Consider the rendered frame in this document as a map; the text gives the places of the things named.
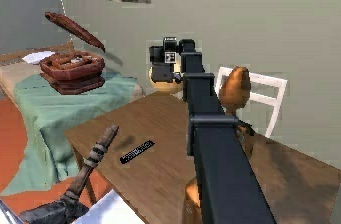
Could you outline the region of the white flat shape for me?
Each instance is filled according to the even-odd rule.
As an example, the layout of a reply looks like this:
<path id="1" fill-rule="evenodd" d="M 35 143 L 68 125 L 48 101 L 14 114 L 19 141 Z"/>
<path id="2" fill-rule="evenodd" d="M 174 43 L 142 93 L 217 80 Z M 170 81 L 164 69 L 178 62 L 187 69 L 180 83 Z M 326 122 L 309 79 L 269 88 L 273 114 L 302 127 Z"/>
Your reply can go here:
<path id="1" fill-rule="evenodd" d="M 111 190 L 89 211 L 72 224 L 145 224 L 138 215 Z"/>

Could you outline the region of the green blanket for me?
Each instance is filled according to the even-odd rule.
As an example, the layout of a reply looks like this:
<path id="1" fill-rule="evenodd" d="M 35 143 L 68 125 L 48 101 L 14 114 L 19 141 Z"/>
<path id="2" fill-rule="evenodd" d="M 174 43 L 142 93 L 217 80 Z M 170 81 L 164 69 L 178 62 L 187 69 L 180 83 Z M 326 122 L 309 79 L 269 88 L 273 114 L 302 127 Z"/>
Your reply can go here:
<path id="1" fill-rule="evenodd" d="M 79 95 L 62 95 L 40 75 L 17 83 L 14 99 L 27 132 L 24 158 L 13 179 L 1 192 L 9 196 L 47 191 L 75 176 L 78 166 L 64 132 L 143 96 L 133 77 L 104 72 L 105 83 Z"/>

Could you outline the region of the orange brown round object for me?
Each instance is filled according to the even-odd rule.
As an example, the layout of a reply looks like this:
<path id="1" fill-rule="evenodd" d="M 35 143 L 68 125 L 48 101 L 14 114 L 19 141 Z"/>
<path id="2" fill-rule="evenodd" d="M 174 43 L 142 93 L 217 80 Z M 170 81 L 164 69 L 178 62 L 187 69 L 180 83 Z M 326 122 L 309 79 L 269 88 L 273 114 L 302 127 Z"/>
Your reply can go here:
<path id="1" fill-rule="evenodd" d="M 182 224 L 202 224 L 199 192 L 195 178 L 185 186 Z"/>

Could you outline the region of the black remote control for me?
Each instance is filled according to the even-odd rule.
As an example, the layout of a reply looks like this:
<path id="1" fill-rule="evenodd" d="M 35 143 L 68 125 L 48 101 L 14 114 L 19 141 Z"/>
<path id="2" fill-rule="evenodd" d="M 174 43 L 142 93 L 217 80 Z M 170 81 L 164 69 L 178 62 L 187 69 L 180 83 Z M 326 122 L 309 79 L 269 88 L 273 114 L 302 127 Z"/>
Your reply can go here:
<path id="1" fill-rule="evenodd" d="M 136 148 L 134 148 L 133 150 L 131 150 L 130 152 L 128 152 L 127 154 L 121 156 L 120 162 L 122 164 L 126 164 L 154 145 L 155 145 L 155 143 L 153 141 L 147 140 L 144 143 L 142 143 L 141 145 L 139 145 Z"/>

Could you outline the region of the brown wooden table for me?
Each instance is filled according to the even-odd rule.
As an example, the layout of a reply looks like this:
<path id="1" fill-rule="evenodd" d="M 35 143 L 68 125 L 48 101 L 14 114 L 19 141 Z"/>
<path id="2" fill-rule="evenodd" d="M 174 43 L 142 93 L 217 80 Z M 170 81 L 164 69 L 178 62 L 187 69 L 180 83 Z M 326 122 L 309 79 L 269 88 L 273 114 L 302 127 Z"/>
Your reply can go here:
<path id="1" fill-rule="evenodd" d="M 66 131 L 76 158 L 88 156 L 103 130 L 118 136 L 99 174 L 146 224 L 181 224 L 184 189 L 196 176 L 186 154 L 187 105 L 151 94 Z M 147 140 L 155 143 L 126 164 L 120 157 Z M 261 135 L 248 159 L 277 224 L 328 224 L 341 170 Z"/>

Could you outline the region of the red brown open box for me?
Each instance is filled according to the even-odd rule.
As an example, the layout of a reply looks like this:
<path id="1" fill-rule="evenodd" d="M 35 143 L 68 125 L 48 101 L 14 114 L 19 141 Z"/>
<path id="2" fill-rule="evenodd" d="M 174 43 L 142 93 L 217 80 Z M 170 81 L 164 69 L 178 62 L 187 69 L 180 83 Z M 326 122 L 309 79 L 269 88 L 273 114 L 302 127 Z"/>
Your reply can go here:
<path id="1" fill-rule="evenodd" d="M 45 17 L 87 44 L 105 50 L 98 38 L 67 16 L 46 12 Z M 104 59 L 88 51 L 55 53 L 41 60 L 39 65 L 40 76 L 62 95 L 77 95 L 99 88 L 105 83 L 102 77 Z"/>

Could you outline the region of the tan round vase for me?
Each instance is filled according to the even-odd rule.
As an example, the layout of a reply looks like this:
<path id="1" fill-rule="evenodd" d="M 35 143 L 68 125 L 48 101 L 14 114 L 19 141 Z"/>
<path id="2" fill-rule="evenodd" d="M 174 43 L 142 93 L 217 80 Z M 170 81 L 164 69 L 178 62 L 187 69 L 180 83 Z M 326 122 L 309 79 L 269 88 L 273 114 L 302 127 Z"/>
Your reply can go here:
<path id="1" fill-rule="evenodd" d="M 149 69 L 148 71 L 148 78 L 149 78 L 151 85 L 156 91 L 168 93 L 168 94 L 175 94 L 183 90 L 183 83 L 177 84 L 175 81 L 173 81 L 172 83 L 168 83 L 168 82 L 154 83 L 152 81 L 152 69 Z"/>

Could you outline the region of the orange brown egg-shaped statue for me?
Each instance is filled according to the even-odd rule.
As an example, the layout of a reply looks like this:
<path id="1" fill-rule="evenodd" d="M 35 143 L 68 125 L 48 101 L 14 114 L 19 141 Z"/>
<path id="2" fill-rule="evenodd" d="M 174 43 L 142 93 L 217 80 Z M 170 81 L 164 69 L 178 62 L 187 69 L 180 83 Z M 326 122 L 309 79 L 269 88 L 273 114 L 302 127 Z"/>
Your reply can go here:
<path id="1" fill-rule="evenodd" d="M 226 109 L 227 115 L 236 115 L 238 109 L 244 108 L 250 98 L 251 83 L 246 67 L 235 67 L 219 90 L 219 100 Z M 251 125 L 240 121 L 236 135 L 248 159 L 253 153 L 254 130 Z"/>

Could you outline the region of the white wooden chair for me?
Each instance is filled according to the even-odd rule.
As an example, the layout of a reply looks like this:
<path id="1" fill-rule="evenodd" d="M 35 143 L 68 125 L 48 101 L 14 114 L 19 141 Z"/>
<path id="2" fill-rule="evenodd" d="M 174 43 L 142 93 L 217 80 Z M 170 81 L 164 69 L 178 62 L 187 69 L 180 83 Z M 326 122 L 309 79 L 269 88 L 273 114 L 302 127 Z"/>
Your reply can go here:
<path id="1" fill-rule="evenodd" d="M 252 72 L 249 73 L 249 77 L 252 83 L 262 84 L 262 85 L 266 85 L 266 86 L 270 86 L 270 87 L 274 87 L 278 89 L 278 93 L 276 97 L 270 97 L 270 96 L 266 96 L 266 95 L 262 95 L 262 94 L 258 94 L 254 92 L 250 93 L 251 101 L 273 107 L 273 112 L 270 118 L 270 122 L 268 124 L 266 133 L 265 133 L 265 136 L 269 138 L 276 125 L 288 81 L 285 79 L 252 73 Z"/>

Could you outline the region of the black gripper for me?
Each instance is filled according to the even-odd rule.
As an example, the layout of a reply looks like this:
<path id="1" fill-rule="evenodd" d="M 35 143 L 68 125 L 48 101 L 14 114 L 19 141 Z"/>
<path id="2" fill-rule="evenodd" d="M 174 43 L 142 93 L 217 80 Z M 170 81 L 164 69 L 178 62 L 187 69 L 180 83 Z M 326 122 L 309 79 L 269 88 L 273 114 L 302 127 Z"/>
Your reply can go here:
<path id="1" fill-rule="evenodd" d="M 176 51 L 166 51 L 163 46 L 151 46 L 149 48 L 149 54 L 152 64 L 151 80 L 154 83 L 175 82 L 180 84 L 182 82 L 181 73 L 174 71 Z"/>

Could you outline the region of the white pillow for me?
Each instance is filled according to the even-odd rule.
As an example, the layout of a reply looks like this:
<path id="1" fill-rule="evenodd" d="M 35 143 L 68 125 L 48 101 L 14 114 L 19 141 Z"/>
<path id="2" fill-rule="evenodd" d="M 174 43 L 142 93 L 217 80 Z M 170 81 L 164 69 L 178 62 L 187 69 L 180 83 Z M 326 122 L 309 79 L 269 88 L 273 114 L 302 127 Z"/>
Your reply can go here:
<path id="1" fill-rule="evenodd" d="M 30 53 L 22 58 L 22 60 L 28 64 L 39 64 L 41 60 L 54 55 L 53 51 L 41 51 Z"/>

